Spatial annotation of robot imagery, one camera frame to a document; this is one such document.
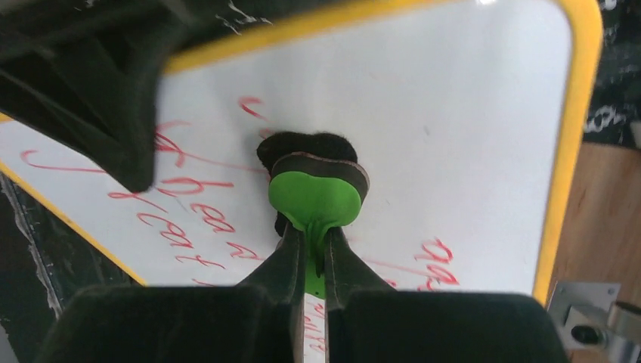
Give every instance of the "whiteboard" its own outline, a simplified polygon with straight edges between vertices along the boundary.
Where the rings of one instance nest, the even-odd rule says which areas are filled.
[[[0,123],[2,170],[140,282],[229,285],[278,242],[262,137],[335,132],[370,176],[345,234],[376,273],[399,289],[531,294],[572,31],[545,0],[412,2],[165,76],[146,193],[17,122]],[[312,317],[322,301],[306,299]],[[305,354],[320,360],[315,326]]]

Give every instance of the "black fabric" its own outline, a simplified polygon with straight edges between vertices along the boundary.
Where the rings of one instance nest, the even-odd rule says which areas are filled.
[[[14,201],[24,233],[33,242],[34,256],[42,261],[43,274],[56,303],[64,309],[81,289],[91,285],[137,284],[82,236],[3,175],[0,182]]]
[[[334,0],[35,0],[0,17],[0,112],[92,159],[125,188],[153,183],[156,89],[169,55]]]
[[[567,358],[549,315],[527,296],[397,292],[327,234],[332,363],[541,362]],[[235,287],[96,287],[82,291],[36,363],[301,362],[303,234]]]
[[[72,301],[36,363],[262,361],[265,305],[254,287],[94,287]]]
[[[330,337],[332,363],[568,362],[549,315],[528,296],[361,291],[343,315],[351,348],[334,355]]]
[[[43,284],[48,276],[39,273],[38,254],[17,226],[2,182],[0,175],[0,324],[18,361],[33,362],[56,317]]]
[[[261,160],[262,165],[270,172],[274,164],[285,155],[302,151],[317,157],[323,157],[331,160],[346,160],[358,163],[356,150],[346,138],[321,132],[313,135],[302,134],[299,132],[277,132],[263,140],[256,154]],[[278,212],[274,229],[279,236],[283,236],[287,217]]]
[[[590,108],[586,142],[640,148],[630,123],[641,110],[641,7],[634,0],[598,0],[603,48]]]

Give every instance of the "white paint speck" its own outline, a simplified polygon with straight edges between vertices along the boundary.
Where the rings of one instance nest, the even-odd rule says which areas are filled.
[[[619,73],[620,74],[625,74],[625,73],[630,73],[630,72],[638,72],[639,71],[639,66],[636,64],[631,64],[629,66],[621,67],[619,68]]]
[[[618,123],[621,123],[625,121],[626,116],[620,113],[617,113],[617,111],[612,107],[612,106],[601,106],[596,112],[594,113],[594,117],[589,118],[586,122],[585,125],[583,126],[583,131],[584,132],[600,132],[603,130],[605,127],[612,125],[616,125]]]
[[[236,26],[233,25],[232,23],[228,22],[227,19],[221,17],[218,14],[216,14],[216,19],[219,19],[220,21],[222,21],[222,25],[226,26],[229,29],[232,29],[234,31],[234,33],[236,33],[237,35],[239,35],[239,36],[242,35],[242,33],[239,32],[238,29],[236,29]]]
[[[610,45],[616,38],[620,24],[616,23],[614,26],[610,26],[603,30],[603,41],[605,45]]]
[[[36,249],[36,242],[31,237],[32,235],[26,231],[27,229],[31,229],[32,226],[29,225],[24,214],[21,212],[22,209],[20,207],[20,203],[17,201],[15,195],[9,192],[10,183],[11,182],[7,177],[0,174],[0,191],[7,196],[9,203],[14,209],[16,226],[20,232],[22,232],[24,237],[29,240],[29,252],[31,253],[33,261],[36,263],[36,277],[40,280],[40,283],[47,291],[47,303],[49,304],[49,308],[54,311],[56,318],[59,318],[60,314],[62,314],[62,306],[60,306],[60,303],[58,302],[56,291],[51,285],[51,281],[47,278],[47,270],[40,254],[38,253],[38,249]]]
[[[617,7],[617,0],[603,0],[599,2],[601,10],[614,10]]]
[[[244,19],[234,19],[234,21],[236,23],[238,23],[238,24],[248,24],[248,23],[261,22],[261,23],[267,23],[267,24],[273,25],[273,23],[271,21],[267,20],[264,17],[256,18],[256,17],[253,17],[251,15],[245,14],[245,12],[240,10],[239,8],[237,8],[236,5],[234,5],[234,2],[231,1],[231,0],[229,0],[229,4],[228,5],[229,5],[229,8],[231,10],[236,11],[238,14],[243,15],[245,17]]]

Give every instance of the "red handwriting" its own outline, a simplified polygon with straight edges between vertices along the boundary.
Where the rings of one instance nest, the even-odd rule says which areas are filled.
[[[249,108],[248,105],[250,104],[262,104],[262,100],[257,97],[252,97],[252,96],[243,96],[241,98],[238,98],[238,106],[243,109],[243,111],[247,112],[248,114],[254,116],[257,119],[261,119],[267,123],[269,123],[269,120],[261,115],[260,113],[254,111],[253,109]],[[264,128],[259,130],[259,136],[262,139],[268,138],[270,135],[273,135],[274,132],[270,129]]]
[[[173,247],[186,247],[186,248],[191,248],[191,249],[194,248],[193,244],[191,244],[191,241],[187,239],[187,236],[184,233],[183,229],[178,227],[174,222],[171,222],[171,221],[169,221],[167,219],[164,219],[163,217],[155,216],[155,215],[149,214],[149,213],[138,213],[136,216],[145,225],[150,225],[152,227],[153,227],[153,225],[151,223],[149,223],[146,219],[155,219],[155,220],[158,220],[158,221],[165,222],[166,230],[165,231],[161,231],[160,235],[172,242],[170,244],[170,246],[173,246]]]
[[[194,154],[190,154],[185,150],[181,149],[172,139],[163,135],[162,132],[174,128],[177,126],[190,126],[190,123],[185,121],[171,121],[169,123],[163,123],[157,126],[156,128],[156,149],[159,153],[170,153],[176,154],[175,166],[182,168],[186,163],[187,159],[198,160],[201,162],[209,163],[216,166],[224,166],[232,169],[242,169],[250,172],[261,172],[267,174],[263,169],[248,168],[245,166],[238,166],[234,164],[219,163],[214,160],[209,160],[204,157],[199,157]],[[89,172],[95,174],[104,174],[105,171],[101,169],[89,169],[89,168],[75,168],[75,167],[66,167],[66,166],[46,166],[37,162],[33,162],[33,157],[38,154],[38,150],[25,150],[20,154],[21,160],[30,165],[31,167],[38,169],[47,169],[47,170],[57,170],[64,172]],[[196,195],[205,191],[206,187],[220,187],[220,188],[233,188],[234,184],[224,181],[199,181],[194,178],[189,177],[177,177],[177,178],[167,178],[159,181],[159,185],[154,187],[154,190],[160,192],[161,194],[168,195],[170,197],[178,197],[182,195]],[[169,214],[167,209],[161,207],[160,205],[149,201],[145,197],[141,196],[139,193],[128,193],[128,192],[110,192],[107,193],[109,198],[115,200],[137,200],[139,202],[145,203],[149,206],[162,211],[163,213]],[[214,232],[235,232],[234,227],[225,221],[225,216],[220,213],[217,209],[207,206],[201,203],[192,203],[191,208],[194,212],[199,210],[204,214],[203,221],[208,225],[211,225],[214,228]],[[160,236],[165,238],[170,242],[171,247],[183,247],[190,250],[194,249],[191,240],[187,237],[187,233],[180,226],[169,220],[168,218],[163,218],[154,214],[149,213],[137,213],[136,217],[138,220],[143,222],[145,225],[151,227],[159,227],[158,233]],[[235,248],[244,248],[241,245],[230,244],[230,246]],[[232,253],[232,257],[247,258],[247,259],[258,259],[263,260],[257,257],[257,255],[249,250],[245,249],[248,255],[244,253]],[[218,267],[226,269],[222,264],[204,259],[199,254],[194,254],[192,256],[174,256],[175,260],[180,263],[187,262],[196,262],[204,267]],[[199,281],[196,278],[191,279],[195,284],[203,286],[214,286],[212,284]]]
[[[156,208],[158,208],[158,209],[162,210],[163,212],[167,213],[167,209],[164,209],[161,206],[159,206],[158,204],[152,203],[149,200],[141,198],[139,193],[119,193],[119,192],[112,191],[111,193],[107,194],[107,196],[109,198],[113,198],[113,199],[130,199],[130,198],[136,199],[136,200],[139,200],[141,202],[147,203],[150,206],[155,206]]]
[[[232,252],[229,254],[229,256],[231,256],[232,258],[238,257],[239,259],[255,259],[256,261],[265,261],[265,259],[258,257],[258,255],[256,255],[256,252],[250,250],[245,246],[233,244],[231,242],[227,242],[227,245],[236,249],[236,252]]]
[[[208,284],[208,283],[206,283],[206,282],[198,281],[198,280],[197,280],[197,279],[195,279],[195,278],[192,278],[191,280],[192,280],[193,282],[195,282],[196,284],[199,284],[199,285],[203,285],[203,286],[210,286],[210,287],[216,287],[216,285],[212,285],[212,284]]]
[[[432,283],[436,281],[438,284],[441,282],[444,284],[448,285],[458,285],[459,281],[457,278],[452,275],[451,272],[446,270],[445,268],[442,268],[441,266],[437,265],[427,265],[427,271],[430,271],[431,273],[434,274],[434,276],[430,276],[427,278],[427,282],[425,285],[418,286],[418,291],[423,291],[423,290],[428,290],[428,291],[434,291],[434,287],[432,287]]]
[[[436,253],[430,250],[430,247],[436,246],[445,252],[445,256],[439,256]],[[415,255],[414,260],[418,261],[419,259],[427,259],[428,261],[436,261],[444,264],[449,264],[450,261],[454,258],[452,251],[447,248],[441,240],[435,238],[434,240],[429,240],[421,246],[421,249],[426,253],[425,255]]]
[[[229,223],[225,221],[225,216],[216,208],[208,206],[201,203],[192,203],[189,205],[191,210],[197,212],[196,209],[199,209],[205,216],[203,217],[203,222],[208,225],[211,225],[214,228],[214,233],[219,232],[236,232],[236,229],[232,227]]]
[[[156,188],[160,193],[169,195],[170,197],[177,197],[178,195],[190,195],[202,193],[205,190],[205,186],[215,186],[215,187],[224,187],[224,188],[233,188],[234,183],[221,183],[219,181],[197,181],[192,178],[172,178],[165,179],[160,181],[163,184],[178,184],[178,185],[190,185],[192,189],[187,191],[169,191],[164,188]]]
[[[190,154],[182,150],[170,138],[160,133],[162,130],[170,129],[171,127],[174,127],[174,126],[190,126],[190,125],[191,125],[190,123],[185,121],[172,121],[170,123],[161,124],[156,129],[156,150],[163,153],[176,154],[176,161],[174,162],[174,165],[176,165],[178,168],[182,168],[187,158],[190,158],[193,160],[199,160],[201,162],[216,165],[216,166],[224,166],[230,169],[240,169],[248,172],[266,173],[266,171],[263,169],[251,168],[248,166],[241,166],[241,165],[235,165],[230,163],[220,163],[218,161],[206,159],[205,157],[199,157],[197,155]]]
[[[319,353],[325,353],[327,350],[325,344],[310,344],[309,347]]]
[[[156,150],[160,153],[169,153],[169,154],[177,154],[176,156],[176,161],[175,165],[178,168],[182,168],[183,165],[185,164],[185,161],[187,158],[193,159],[193,160],[198,160],[203,163],[208,163],[216,166],[223,166],[226,168],[230,169],[239,169],[239,170],[245,170],[247,172],[257,172],[261,174],[267,174],[267,171],[261,168],[252,168],[248,166],[241,166],[241,165],[236,165],[236,164],[230,164],[230,163],[220,163],[218,161],[210,160],[205,157],[200,157],[195,154],[190,154],[184,150],[182,150],[172,139],[168,138],[167,136],[163,135],[161,132],[176,126],[191,126],[190,123],[186,121],[170,121],[167,123],[162,123],[156,127]],[[47,170],[57,170],[57,171],[62,171],[62,172],[90,172],[90,173],[96,173],[96,174],[105,174],[106,172],[102,169],[89,169],[89,168],[73,168],[73,167],[68,167],[68,166],[46,166],[38,163],[34,163],[31,161],[31,156],[33,154],[37,154],[40,151],[38,150],[25,150],[22,153],[20,153],[20,159],[27,165],[32,166],[34,168],[38,169],[47,169]]]
[[[218,267],[220,267],[220,268],[222,268],[222,269],[224,269],[224,270],[226,269],[226,268],[225,268],[223,265],[221,265],[220,263],[207,261],[206,259],[203,259],[203,257],[201,257],[200,255],[195,255],[194,257],[189,257],[189,256],[176,256],[175,258],[176,258],[176,260],[177,260],[178,262],[180,262],[180,263],[183,263],[183,260],[187,259],[187,260],[190,260],[190,261],[196,261],[196,262],[198,262],[199,264],[201,264],[201,265],[203,265],[203,266],[218,266]]]
[[[31,161],[29,161],[29,158],[31,157],[31,155],[36,154],[36,153],[39,153],[39,151],[38,150],[26,150],[26,151],[23,151],[22,153],[20,153],[20,158],[25,164],[27,164],[29,166],[33,166],[34,168],[38,168],[38,169],[58,170],[58,171],[62,171],[62,172],[94,172],[94,173],[97,173],[97,174],[106,173],[102,169],[68,168],[68,167],[63,167],[63,166],[44,166],[44,165],[35,164],[35,163],[32,163]]]
[[[310,317],[305,315],[303,316],[303,318],[305,319],[305,322],[303,323],[303,327],[305,330],[311,330],[311,331],[315,331],[316,333],[322,333],[322,331],[318,330],[318,327],[316,326],[316,324],[311,322]]]
[[[420,259],[425,259],[428,261],[449,265],[450,262],[454,259],[454,255],[452,251],[447,246],[445,246],[445,244],[443,244],[443,242],[441,242],[441,240],[439,240],[438,238],[435,238],[434,240],[428,240],[427,242],[423,243],[421,246],[421,249],[423,250],[424,254],[421,253],[421,254],[415,255],[414,256],[415,261],[418,261]],[[436,252],[434,252],[434,250],[440,250],[441,254],[437,254]],[[391,268],[398,271],[408,272],[413,275],[424,276],[426,278],[426,282],[425,284],[422,284],[416,288],[418,291],[424,291],[424,290],[433,291],[435,290],[435,287],[433,286],[434,283],[459,285],[459,281],[457,280],[456,277],[454,277],[454,274],[449,272],[443,266],[436,265],[435,263],[427,264],[426,271],[421,271],[421,270],[416,270],[414,268],[407,268],[404,266],[394,265],[391,263],[376,261],[372,259],[364,259],[364,260],[374,265],[379,265],[382,267]],[[392,280],[386,280],[386,281],[388,282],[388,284],[392,285],[393,287],[396,287],[395,281],[392,281]]]
[[[327,350],[327,345],[325,342],[324,332],[316,324],[314,324],[310,318],[310,316],[314,316],[324,321],[325,307],[320,302],[313,303],[310,301],[305,301],[305,304],[314,310],[314,312],[311,313],[310,315],[309,314],[304,315],[303,326],[305,330],[305,339],[311,340],[311,342],[309,342],[308,344],[310,348],[312,348],[313,350],[319,353],[325,353]]]

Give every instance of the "metal bracket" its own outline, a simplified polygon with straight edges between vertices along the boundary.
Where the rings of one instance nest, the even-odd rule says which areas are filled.
[[[607,311],[616,301],[620,289],[621,284],[567,281],[556,283],[547,311],[552,317],[566,349],[592,348],[592,346],[579,343],[572,337],[572,328],[581,322],[576,316],[576,312],[573,312],[572,316],[570,315],[571,307],[597,308],[603,311],[607,317]],[[605,327],[605,321],[601,321],[602,318],[599,317],[598,312],[592,309],[592,313],[594,319]],[[568,318],[572,318],[570,320],[574,321],[574,324],[566,324]]]
[[[566,349],[592,349],[614,363],[641,361],[641,308],[616,301],[620,284],[559,282],[548,313]]]

